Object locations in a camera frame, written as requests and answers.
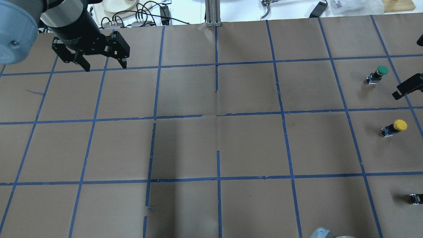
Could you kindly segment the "yellow push button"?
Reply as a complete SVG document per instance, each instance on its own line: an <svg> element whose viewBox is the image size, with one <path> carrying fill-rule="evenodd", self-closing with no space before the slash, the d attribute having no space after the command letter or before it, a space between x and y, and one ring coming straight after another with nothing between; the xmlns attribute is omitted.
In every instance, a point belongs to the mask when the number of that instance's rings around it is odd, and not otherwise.
<svg viewBox="0 0 423 238"><path fill-rule="evenodd" d="M395 120L392 124L380 129L383 137L392 137L408 128L407 123L402 119Z"/></svg>

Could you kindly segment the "green push button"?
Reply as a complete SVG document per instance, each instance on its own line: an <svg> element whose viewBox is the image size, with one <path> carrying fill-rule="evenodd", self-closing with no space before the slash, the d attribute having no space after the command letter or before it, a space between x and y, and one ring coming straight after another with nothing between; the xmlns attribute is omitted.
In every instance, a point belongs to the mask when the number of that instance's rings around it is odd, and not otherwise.
<svg viewBox="0 0 423 238"><path fill-rule="evenodd" d="M389 70L386 66L378 66L376 68L375 72L370 73L366 77L367 84L377 85L382 80L382 77L387 75L388 72L389 72Z"/></svg>

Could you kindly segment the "red push button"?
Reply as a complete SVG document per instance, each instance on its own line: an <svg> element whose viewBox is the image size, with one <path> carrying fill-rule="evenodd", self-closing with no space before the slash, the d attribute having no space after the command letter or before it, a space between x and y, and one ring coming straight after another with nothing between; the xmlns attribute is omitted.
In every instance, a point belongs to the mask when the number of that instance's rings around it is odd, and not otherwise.
<svg viewBox="0 0 423 238"><path fill-rule="evenodd" d="M423 204L423 194L410 194L409 195L410 203L413 205L422 205Z"/></svg>

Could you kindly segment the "beige plate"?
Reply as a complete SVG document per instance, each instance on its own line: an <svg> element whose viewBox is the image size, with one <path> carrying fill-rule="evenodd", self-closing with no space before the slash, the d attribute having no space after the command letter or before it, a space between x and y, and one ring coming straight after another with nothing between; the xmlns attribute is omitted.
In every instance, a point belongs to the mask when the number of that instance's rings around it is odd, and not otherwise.
<svg viewBox="0 0 423 238"><path fill-rule="evenodd" d="M139 0L103 0L101 6L106 12L117 13L132 9Z"/></svg>

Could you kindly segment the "clear plastic bag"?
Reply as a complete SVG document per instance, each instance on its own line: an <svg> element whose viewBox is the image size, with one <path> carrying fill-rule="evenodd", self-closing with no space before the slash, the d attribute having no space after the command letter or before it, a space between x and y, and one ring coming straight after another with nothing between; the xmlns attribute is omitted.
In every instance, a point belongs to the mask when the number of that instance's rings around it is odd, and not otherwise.
<svg viewBox="0 0 423 238"><path fill-rule="evenodd" d="M329 0L335 16L382 15L385 5L381 0Z"/></svg>

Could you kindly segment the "black power adapter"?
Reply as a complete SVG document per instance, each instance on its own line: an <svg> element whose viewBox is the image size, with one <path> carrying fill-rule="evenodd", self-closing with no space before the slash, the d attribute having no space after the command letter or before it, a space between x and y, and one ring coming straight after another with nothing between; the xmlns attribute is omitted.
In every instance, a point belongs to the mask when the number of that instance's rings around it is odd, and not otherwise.
<svg viewBox="0 0 423 238"><path fill-rule="evenodd" d="M312 12L309 15L309 18L320 18L323 13L326 11L328 7L328 1L327 0L319 0L317 5L314 7Z"/></svg>

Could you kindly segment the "aluminium frame post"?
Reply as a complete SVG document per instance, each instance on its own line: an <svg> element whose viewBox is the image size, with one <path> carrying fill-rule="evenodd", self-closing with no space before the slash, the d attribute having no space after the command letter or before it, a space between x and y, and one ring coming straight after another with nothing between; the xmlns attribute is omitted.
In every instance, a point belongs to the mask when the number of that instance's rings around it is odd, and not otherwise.
<svg viewBox="0 0 423 238"><path fill-rule="evenodd" d="M220 27L220 0L205 0L205 23L207 27Z"/></svg>

